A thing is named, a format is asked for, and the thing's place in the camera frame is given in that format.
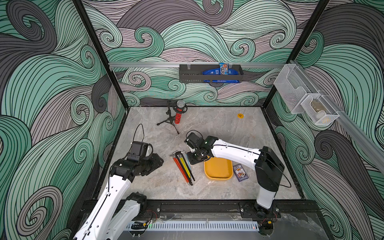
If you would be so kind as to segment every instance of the microphone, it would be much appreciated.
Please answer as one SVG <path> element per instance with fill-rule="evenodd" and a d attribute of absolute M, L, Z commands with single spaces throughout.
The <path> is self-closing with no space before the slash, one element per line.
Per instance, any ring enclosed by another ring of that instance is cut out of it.
<path fill-rule="evenodd" d="M 175 124 L 179 124 L 181 119 L 181 114 L 186 112 L 186 110 L 184 111 L 184 108 L 185 108 L 184 100 L 180 99 L 179 101 L 177 101 L 176 106 L 177 108 L 174 109 L 176 112 Z"/>

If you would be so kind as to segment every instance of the black metal frame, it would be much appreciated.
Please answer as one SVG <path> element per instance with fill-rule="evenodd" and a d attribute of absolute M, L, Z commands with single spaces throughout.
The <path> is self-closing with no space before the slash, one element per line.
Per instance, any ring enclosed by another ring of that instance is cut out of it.
<path fill-rule="evenodd" d="M 129 106 L 127 104 L 127 101 L 125 100 L 124 94 L 121 91 L 121 88 L 119 86 L 119 82 L 116 78 L 116 75 L 109 68 L 107 56 L 105 55 L 105 52 L 104 52 L 104 50 L 103 50 L 103 48 L 99 42 L 99 39 L 97 38 L 96 32 L 93 28 L 91 20 L 88 17 L 88 14 L 84 8 L 83 2 L 81 0 L 72 0 L 72 2 L 73 2 L 74 6 L 77 10 L 77 13 L 79 14 L 79 16 L 83 22 L 85 29 L 88 32 L 89 38 L 91 39 L 97 54 L 99 55 L 101 63 L 103 64 L 105 71 L 107 72 L 107 75 L 108 75 L 110 81 L 112 82 L 112 85 L 114 86 L 114 88 L 115 88 L 115 90 L 119 96 L 119 99 L 122 102 L 122 105 L 124 106 L 124 109 L 128 110 Z"/>
<path fill-rule="evenodd" d="M 268 123 L 269 129 L 271 129 L 273 138 L 274 138 L 274 140 L 275 140 L 275 142 L 276 142 L 276 144 L 277 144 L 277 147 L 278 147 L 279 150 L 280 150 L 280 153 L 281 153 L 281 156 L 283 157 L 283 160 L 284 160 L 284 162 L 285 162 L 285 165 L 287 166 L 287 169 L 288 169 L 288 171 L 289 171 L 289 173 L 290 173 L 290 175 L 291 175 L 291 177 L 292 177 L 293 183 L 294 183 L 295 186 L 296 186 L 297 192 L 299 193 L 301 199 L 305 199 L 305 196 L 304 196 L 304 193 L 303 193 L 303 189 L 301 188 L 300 183 L 299 183 L 299 181 L 297 180 L 295 171 L 293 170 L 292 165 L 291 165 L 291 163 L 289 162 L 287 155 L 285 154 L 285 151 L 284 151 L 284 149 L 283 149 L 283 146 L 281 145 L 281 143 L 280 143 L 280 141 L 279 141 L 279 139 L 278 139 L 278 137 L 277 137 L 277 135 L 276 135 L 276 132 L 275 132 L 273 126 L 272 126 L 272 123 L 271 123 L 271 121 L 270 121 L 270 119 L 269 119 L 269 117 L 268 117 L 268 115 L 267 115 L 267 113 L 266 113 L 266 109 L 263 109 L 263 108 L 262 108 L 262 112 L 263 112 L 263 115 L 264 115 L 264 118 L 265 118 L 266 122 Z"/>
<path fill-rule="evenodd" d="M 316 8 L 314 9 L 311 17 L 309 18 L 302 34 L 300 35 L 299 37 L 299 40 L 297 40 L 295 46 L 293 47 L 292 49 L 292 52 L 291 54 L 289 55 L 288 57 L 288 60 L 287 60 L 287 64 L 290 63 L 291 60 L 295 60 L 296 57 L 299 55 L 301 49 L 303 48 L 305 42 L 307 41 L 307 39 L 309 38 L 309 36 L 311 35 L 314 27 L 316 26 L 320 16 L 322 15 L 322 13 L 324 12 L 325 8 L 327 7 L 327 4 L 328 4 L 329 0 L 320 0 L 319 3 L 316 5 Z M 273 96 L 275 95 L 277 89 L 275 88 L 275 86 L 273 86 L 271 88 L 271 91 L 269 91 L 268 93 L 268 96 L 267 98 L 265 99 L 263 105 L 262 105 L 262 109 L 266 109 L 269 105 L 269 103 L 271 102 Z"/>
<path fill-rule="evenodd" d="M 156 200 L 148 199 L 147 208 L 153 210 L 157 217 L 162 220 L 175 219 L 175 217 L 182 216 L 184 214 L 241 214 L 242 218 L 250 218 L 244 216 L 242 213 L 241 205 L 244 203 L 253 204 L 256 200 Z M 82 207 L 82 211 L 77 217 L 78 225 L 81 225 L 81 221 L 85 221 L 84 215 L 89 215 L 96 205 L 96 200 L 85 201 Z M 117 213 L 124 205 L 125 200 L 121 200 L 115 213 Z M 316 203 L 311 200 L 274 200 L 273 201 L 274 212 L 277 213 L 278 218 L 281 214 L 293 214 L 293 213 L 315 213 L 320 220 L 320 223 L 327 234 L 329 240 L 334 240 L 332 232 L 328 228 L 328 225 Z M 148 220 L 151 218 L 149 211 L 145 215 L 138 215 L 133 221 Z M 252 218 L 253 221 L 263 221 L 263 218 Z M 274 221 L 275 217 L 267 218 L 267 220 Z"/>
<path fill-rule="evenodd" d="M 123 117 L 122 117 L 122 119 L 121 119 L 121 122 L 120 122 L 120 125 L 119 125 L 118 132 L 117 132 L 117 134 L 116 134 L 116 136 L 115 136 L 115 139 L 113 140 L 112 147 L 111 147 L 111 149 L 109 150 L 107 160 L 105 161 L 103 170 L 101 171 L 99 180 L 98 180 L 98 182 L 97 182 L 95 191 L 94 191 L 94 193 L 93 193 L 93 196 L 92 196 L 92 199 L 93 199 L 93 200 L 97 200 L 98 197 L 99 197 L 99 193 L 100 193 L 101 187 L 102 187 L 102 185 L 103 185 L 105 176 L 107 175 L 107 172 L 109 171 L 109 165 L 110 165 L 110 163 L 111 163 L 113 153 L 115 152 L 116 145 L 117 145 L 117 143 L 118 143 L 118 141 L 119 141 L 119 138 L 120 138 L 120 135 L 121 135 L 121 131 L 122 131 L 123 127 L 124 127 L 125 121 L 127 120 L 128 113 L 129 113 L 129 110 L 126 110 L 125 113 L 124 113 L 124 115 L 123 115 Z"/>
<path fill-rule="evenodd" d="M 109 165 L 112 159 L 113 152 L 116 148 L 116 144 L 120 138 L 121 131 L 124 127 L 124 124 L 126 122 L 126 119 L 128 117 L 129 113 L 129 106 L 127 102 L 125 101 L 125 97 L 123 95 L 123 92 L 121 91 L 121 88 L 119 87 L 118 80 L 113 73 L 113 71 L 109 68 L 108 64 L 108 59 L 101 47 L 101 44 L 98 40 L 98 37 L 96 35 L 96 32 L 91 24 L 91 21 L 87 15 L 87 12 L 84 8 L 84 5 L 81 0 L 72 0 L 78 13 L 79 16 L 84 24 L 85 29 L 87 30 L 89 37 L 95 47 L 95 50 L 97 54 L 99 55 L 101 62 L 106 69 L 106 72 L 119 96 L 119 99 L 121 100 L 124 108 L 126 109 L 126 112 L 124 113 L 124 116 L 122 118 L 122 121 L 120 123 L 118 133 L 114 139 L 113 145 L 109 151 L 106 163 L 104 165 L 104 168 L 102 170 L 101 176 L 99 178 L 99 181 L 97 183 L 95 192 L 93 194 L 92 200 L 85 201 L 82 211 L 80 212 L 80 215 L 77 219 L 79 225 L 81 223 L 81 220 L 86 213 L 90 213 L 92 209 L 94 208 L 96 202 L 97 202 L 97 197 L 99 195 L 99 192 L 101 190 L 104 178 L 107 174 L 107 171 L 109 170 Z M 301 34 L 299 40 L 297 41 L 295 47 L 293 48 L 287 63 L 290 62 L 290 60 L 296 59 L 297 55 L 299 54 L 300 50 L 304 46 L 306 40 L 312 33 L 312 30 L 314 29 L 318 19 L 320 18 L 321 14 L 325 10 L 329 0 L 320 0 L 319 3 L 317 4 L 311 18 L 308 20 L 307 25 L 304 28 L 303 33 Z M 276 141 L 276 144 L 283 156 L 283 159 L 285 161 L 285 164 L 291 174 L 291 177 L 293 179 L 293 182 L 298 190 L 298 193 L 300 197 L 302 198 L 301 200 L 274 200 L 273 202 L 273 209 L 278 208 L 279 213 L 293 213 L 293 212 L 314 212 L 317 214 L 318 218 L 320 219 L 320 222 L 322 224 L 322 227 L 324 228 L 328 238 L 330 240 L 334 240 L 334 237 L 329 230 L 325 219 L 320 212 L 320 209 L 318 208 L 317 204 L 315 201 L 309 201 L 309 200 L 304 200 L 304 193 L 300 187 L 299 182 L 297 181 L 296 174 L 293 171 L 293 168 L 288 161 L 288 158 L 285 154 L 284 149 L 282 148 L 282 145 L 279 142 L 279 139 L 277 138 L 277 135 L 274 131 L 274 128 L 269 120 L 269 117 L 266 114 L 266 108 L 270 104 L 274 94 L 276 93 L 276 88 L 273 86 L 271 88 L 271 91 L 269 92 L 267 98 L 264 100 L 264 103 L 262 106 L 249 106 L 249 107 L 261 107 L 263 115 L 271 129 L 272 135 Z M 116 211 L 118 211 L 124 204 L 125 200 L 121 200 L 118 208 Z M 244 205 L 244 203 L 254 203 L 255 200 L 148 200 L 148 208 L 155 208 L 153 209 L 155 212 L 157 212 L 157 209 L 159 209 L 158 214 L 169 214 L 169 215 L 175 215 L 178 213 L 242 213 L 241 211 L 241 206 Z"/>

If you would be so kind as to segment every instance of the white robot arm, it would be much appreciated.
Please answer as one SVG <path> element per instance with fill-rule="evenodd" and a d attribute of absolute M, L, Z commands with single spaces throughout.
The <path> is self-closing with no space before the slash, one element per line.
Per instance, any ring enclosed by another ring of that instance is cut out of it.
<path fill-rule="evenodd" d="M 76 240 L 116 240 L 126 224 L 146 209 L 145 195 L 132 193 L 127 197 L 123 208 L 112 218 L 123 194 L 130 187 L 135 176 L 148 175 L 164 163 L 159 155 L 145 156 L 150 144 L 132 143 L 127 155 L 117 160 L 111 168 L 108 184 L 91 214 L 75 234 Z"/>
<path fill-rule="evenodd" d="M 285 168 L 271 148 L 264 146 L 263 149 L 251 149 L 212 136 L 204 140 L 193 132 L 184 142 L 191 149 L 187 153 L 191 164 L 206 161 L 209 157 L 221 157 L 255 170 L 260 185 L 257 204 L 264 210 L 271 208 Z"/>
<path fill-rule="evenodd" d="M 194 133 L 188 135 L 185 143 L 191 151 L 187 153 L 191 164 L 206 161 L 210 157 L 221 157 L 241 163 L 256 171 L 260 190 L 256 208 L 268 214 L 279 188 L 284 165 L 268 147 L 251 149 L 227 143 L 217 137 L 205 140 Z M 133 142 L 123 159 L 117 160 L 109 173 L 108 184 L 93 211 L 75 234 L 76 240 L 116 240 L 130 222 L 146 209 L 146 196 L 132 193 L 123 208 L 112 218 L 121 197 L 130 187 L 135 176 L 148 175 L 163 164 L 157 154 L 145 157 L 150 144 Z"/>

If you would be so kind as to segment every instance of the red handle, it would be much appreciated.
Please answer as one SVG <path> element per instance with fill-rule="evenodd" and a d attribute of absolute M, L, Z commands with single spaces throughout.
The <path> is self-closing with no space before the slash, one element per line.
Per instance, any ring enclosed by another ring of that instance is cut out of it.
<path fill-rule="evenodd" d="M 175 116 L 175 124 L 179 124 L 180 123 L 180 119 L 181 119 L 181 113 L 176 113 L 176 116 Z"/>
<path fill-rule="evenodd" d="M 180 164 L 179 164 L 179 161 L 174 157 L 173 160 L 175 161 L 176 165 L 179 167 L 179 170 L 180 172 L 183 174 L 185 180 L 187 181 L 187 183 L 189 184 L 189 181 L 187 179 L 187 176 L 185 175 L 183 169 L 181 168 Z"/>

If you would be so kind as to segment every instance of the black bracket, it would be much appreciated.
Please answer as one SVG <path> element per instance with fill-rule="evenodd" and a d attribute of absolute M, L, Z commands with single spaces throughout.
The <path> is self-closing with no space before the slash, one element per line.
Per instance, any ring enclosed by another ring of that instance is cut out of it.
<path fill-rule="evenodd" d="M 252 218 L 253 221 L 263 221 L 264 219 L 273 220 L 281 218 L 279 209 L 276 209 L 273 201 L 270 209 L 266 210 L 262 207 L 255 208 L 255 202 L 239 202 L 240 214 L 242 218 Z"/>
<path fill-rule="evenodd" d="M 161 203 L 148 201 L 147 206 L 141 211 L 133 221 L 148 221 L 149 219 L 160 218 Z"/>

